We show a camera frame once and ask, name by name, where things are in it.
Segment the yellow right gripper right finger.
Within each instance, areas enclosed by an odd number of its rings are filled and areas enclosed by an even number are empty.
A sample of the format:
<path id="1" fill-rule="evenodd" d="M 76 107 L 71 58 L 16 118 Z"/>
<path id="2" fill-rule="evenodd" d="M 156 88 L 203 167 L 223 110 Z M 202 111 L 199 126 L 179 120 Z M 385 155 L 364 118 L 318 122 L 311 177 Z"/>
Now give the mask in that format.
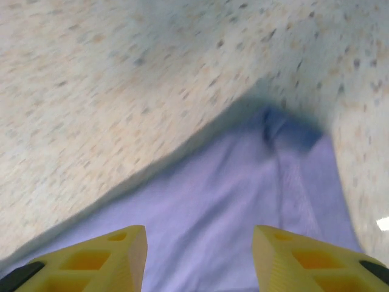
<path id="1" fill-rule="evenodd" d="M 364 253 L 271 226 L 255 226 L 260 292 L 389 292 L 389 268 Z"/>

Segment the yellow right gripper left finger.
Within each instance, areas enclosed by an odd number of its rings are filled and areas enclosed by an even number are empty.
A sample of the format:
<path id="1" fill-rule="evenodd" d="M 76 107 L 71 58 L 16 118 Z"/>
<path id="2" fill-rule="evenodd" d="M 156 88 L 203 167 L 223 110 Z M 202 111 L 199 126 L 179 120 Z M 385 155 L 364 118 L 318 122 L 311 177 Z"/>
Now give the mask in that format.
<path id="1" fill-rule="evenodd" d="M 41 255 L 0 279 L 0 292 L 141 292 L 144 226 L 119 229 Z"/>

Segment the purple printed t-shirt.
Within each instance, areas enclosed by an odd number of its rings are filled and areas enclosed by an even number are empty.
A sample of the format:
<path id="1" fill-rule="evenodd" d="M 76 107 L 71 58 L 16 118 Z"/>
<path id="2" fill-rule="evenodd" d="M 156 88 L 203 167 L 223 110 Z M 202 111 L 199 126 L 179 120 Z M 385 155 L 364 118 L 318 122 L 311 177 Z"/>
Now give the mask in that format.
<path id="1" fill-rule="evenodd" d="M 142 292 L 259 292 L 252 236 L 264 224 L 360 251 L 329 136 L 264 108 L 141 188 L 0 268 L 143 225 Z"/>

